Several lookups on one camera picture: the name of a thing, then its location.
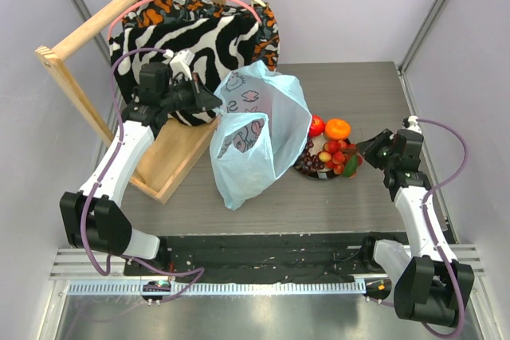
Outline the light blue cartoon plastic bag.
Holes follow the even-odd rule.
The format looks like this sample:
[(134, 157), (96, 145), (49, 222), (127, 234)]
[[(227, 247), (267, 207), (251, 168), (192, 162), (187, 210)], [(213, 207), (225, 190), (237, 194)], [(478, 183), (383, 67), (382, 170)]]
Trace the light blue cartoon plastic bag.
[[(214, 93), (222, 100), (210, 161), (226, 208), (238, 209), (290, 168), (304, 149), (312, 114), (299, 80), (262, 61), (232, 71)], [(246, 189), (245, 174), (266, 172), (264, 190)]]

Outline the yellow pear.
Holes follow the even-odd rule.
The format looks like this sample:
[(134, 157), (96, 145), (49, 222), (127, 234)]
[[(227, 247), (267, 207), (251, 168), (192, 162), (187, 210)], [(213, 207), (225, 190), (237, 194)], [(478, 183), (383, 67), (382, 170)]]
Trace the yellow pear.
[(244, 185), (250, 190), (264, 190), (271, 184), (272, 178), (266, 172), (250, 171), (245, 174)]

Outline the red yellow cherry bunch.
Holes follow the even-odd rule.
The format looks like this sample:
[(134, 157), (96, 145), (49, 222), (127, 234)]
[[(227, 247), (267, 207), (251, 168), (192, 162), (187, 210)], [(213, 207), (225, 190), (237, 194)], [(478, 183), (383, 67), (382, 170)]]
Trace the red yellow cherry bunch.
[(363, 164), (355, 144), (348, 140), (330, 140), (317, 155), (325, 165), (323, 170), (317, 172), (319, 179), (353, 178)]

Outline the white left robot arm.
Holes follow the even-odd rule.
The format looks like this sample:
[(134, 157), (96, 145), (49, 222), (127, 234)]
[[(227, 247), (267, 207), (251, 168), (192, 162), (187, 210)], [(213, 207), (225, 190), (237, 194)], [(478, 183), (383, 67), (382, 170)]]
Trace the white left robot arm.
[(68, 242), (113, 256), (142, 258), (154, 276), (169, 267), (161, 240), (132, 227), (120, 205), (139, 160), (175, 112), (200, 113), (220, 107), (221, 100), (183, 62), (149, 63), (141, 68), (131, 102), (107, 153), (90, 178), (75, 193), (60, 199)]

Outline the orange persimmon fruit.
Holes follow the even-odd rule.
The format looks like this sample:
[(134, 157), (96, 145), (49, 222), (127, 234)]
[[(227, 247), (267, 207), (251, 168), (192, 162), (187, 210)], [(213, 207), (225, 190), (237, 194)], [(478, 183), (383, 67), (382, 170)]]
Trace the orange persimmon fruit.
[(329, 119), (325, 123), (324, 134), (329, 139), (344, 140), (351, 133), (351, 125), (343, 119)]

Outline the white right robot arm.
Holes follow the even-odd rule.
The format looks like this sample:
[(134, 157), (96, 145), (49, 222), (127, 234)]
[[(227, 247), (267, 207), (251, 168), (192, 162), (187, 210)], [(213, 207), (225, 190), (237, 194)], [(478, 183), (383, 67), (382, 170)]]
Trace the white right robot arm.
[(367, 271), (387, 274), (400, 319), (419, 322), (427, 330), (448, 327), (452, 338), (465, 324), (474, 272), (458, 260), (438, 223), (434, 188), (419, 169), (423, 143), (419, 128), (404, 127), (386, 129), (357, 144), (365, 162), (384, 173), (384, 186), (401, 214), (409, 242), (370, 233), (363, 239), (359, 260)]

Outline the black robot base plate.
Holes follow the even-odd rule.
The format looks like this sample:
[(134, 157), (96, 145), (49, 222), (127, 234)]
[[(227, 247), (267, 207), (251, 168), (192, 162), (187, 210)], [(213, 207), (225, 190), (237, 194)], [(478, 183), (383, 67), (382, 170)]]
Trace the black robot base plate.
[(204, 268), (203, 283), (350, 283), (378, 269), (361, 251), (375, 238), (407, 244), (404, 233), (166, 236), (167, 270)]

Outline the dark purple grape bunch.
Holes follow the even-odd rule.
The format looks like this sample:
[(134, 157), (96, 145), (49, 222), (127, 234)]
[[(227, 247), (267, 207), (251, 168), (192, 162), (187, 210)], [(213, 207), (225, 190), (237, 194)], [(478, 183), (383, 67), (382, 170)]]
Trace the dark purple grape bunch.
[(294, 167), (302, 174), (310, 175), (323, 170), (325, 165), (319, 160), (317, 154), (311, 154), (308, 149), (304, 149), (296, 160)]

